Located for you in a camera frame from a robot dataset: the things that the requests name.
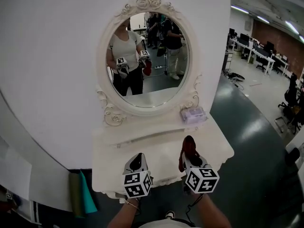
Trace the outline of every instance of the bracelet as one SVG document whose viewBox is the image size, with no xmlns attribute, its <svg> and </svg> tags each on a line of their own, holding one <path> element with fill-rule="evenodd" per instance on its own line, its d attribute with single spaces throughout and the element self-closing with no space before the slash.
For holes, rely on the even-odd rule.
<svg viewBox="0 0 304 228">
<path fill-rule="evenodd" d="M 135 206 L 135 205 L 133 205 L 132 203 L 130 203 L 129 201 L 127 201 L 127 200 L 124 200 L 124 202 L 125 203 L 127 203 L 127 204 L 130 204 L 130 205 L 132 205 L 134 208 L 136 208 L 138 211 L 139 211 L 139 209 Z"/>
</svg>

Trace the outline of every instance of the person in mirror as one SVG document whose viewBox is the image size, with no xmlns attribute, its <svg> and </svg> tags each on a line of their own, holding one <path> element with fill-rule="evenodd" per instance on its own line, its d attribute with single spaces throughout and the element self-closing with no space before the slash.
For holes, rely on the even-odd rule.
<svg viewBox="0 0 304 228">
<path fill-rule="evenodd" d="M 198 200 L 199 194 L 191 193 L 193 201 Z M 128 199 L 118 214 L 108 224 L 108 228 L 185 228 L 195 227 L 190 222 L 175 218 L 173 211 L 168 211 L 165 219 L 150 223 L 134 223 L 133 219 L 139 205 L 137 199 Z M 199 211 L 204 228 L 231 228 L 227 217 L 216 207 L 211 198 L 204 194 L 195 206 Z"/>
<path fill-rule="evenodd" d="M 128 88 L 133 95 L 143 93 L 143 72 L 139 66 L 136 52 L 143 50 L 142 39 L 133 32 L 126 30 L 130 19 L 123 22 L 113 34 L 106 53 L 107 65 L 113 71 L 113 85 L 122 95 L 126 96 Z M 124 57 L 128 64 L 128 74 L 117 70 L 116 60 Z"/>
<path fill-rule="evenodd" d="M 179 80 L 178 75 L 185 74 L 178 67 L 178 60 L 184 60 L 181 43 L 181 38 L 184 38 L 184 36 L 180 32 L 180 28 L 170 18 L 166 18 L 164 22 L 164 35 L 164 43 L 168 51 L 169 76 Z"/>
<path fill-rule="evenodd" d="M 152 43 L 154 43 L 154 47 L 152 49 L 157 49 L 157 31 L 159 22 L 159 14 L 150 12 L 150 17 L 148 19 L 148 47 L 152 47 Z"/>
</svg>

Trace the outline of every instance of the ceiling light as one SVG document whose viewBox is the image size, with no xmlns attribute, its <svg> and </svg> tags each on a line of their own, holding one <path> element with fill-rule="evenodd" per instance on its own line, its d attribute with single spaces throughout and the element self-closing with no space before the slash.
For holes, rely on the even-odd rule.
<svg viewBox="0 0 304 228">
<path fill-rule="evenodd" d="M 258 18 L 259 18 L 260 20 L 264 21 L 265 23 L 269 24 L 269 21 L 266 20 L 266 19 L 264 19 L 264 18 L 262 18 L 261 16 L 258 16 Z"/>
<path fill-rule="evenodd" d="M 243 13 L 249 13 L 249 12 L 247 12 L 246 10 L 240 9 L 240 8 L 238 8 L 238 7 L 236 7 L 236 6 L 233 6 L 233 5 L 231 5 L 231 7 L 232 7 L 233 9 L 239 10 L 239 11 L 241 11 L 241 12 L 243 12 Z"/>
<path fill-rule="evenodd" d="M 299 32 L 296 30 L 296 28 L 288 21 L 285 21 L 285 23 L 289 26 L 289 28 L 295 33 L 295 34 L 299 34 Z"/>
</svg>

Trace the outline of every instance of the ceiling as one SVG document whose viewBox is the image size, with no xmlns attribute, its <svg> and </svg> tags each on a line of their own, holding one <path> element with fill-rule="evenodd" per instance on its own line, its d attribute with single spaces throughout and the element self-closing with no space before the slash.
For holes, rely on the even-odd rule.
<svg viewBox="0 0 304 228">
<path fill-rule="evenodd" d="M 231 5 L 249 11 L 252 17 L 267 19 L 270 25 L 300 40 L 286 25 L 287 20 L 304 36 L 304 0 L 231 0 Z"/>
</svg>

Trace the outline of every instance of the white t-shirt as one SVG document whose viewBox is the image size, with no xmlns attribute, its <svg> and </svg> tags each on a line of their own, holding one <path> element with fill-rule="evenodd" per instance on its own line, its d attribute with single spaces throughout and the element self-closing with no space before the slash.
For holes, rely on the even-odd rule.
<svg viewBox="0 0 304 228">
<path fill-rule="evenodd" d="M 140 226 L 140 228 L 188 228 L 187 224 L 172 220 L 172 219 L 162 219 L 153 221 Z"/>
<path fill-rule="evenodd" d="M 113 34 L 108 49 L 112 47 L 114 62 L 118 58 L 124 57 L 128 63 L 129 72 L 131 72 L 138 67 L 136 46 L 141 43 L 142 39 L 133 31 L 128 30 L 128 33 L 129 39 L 127 41 L 120 40 L 117 35 Z"/>
</svg>

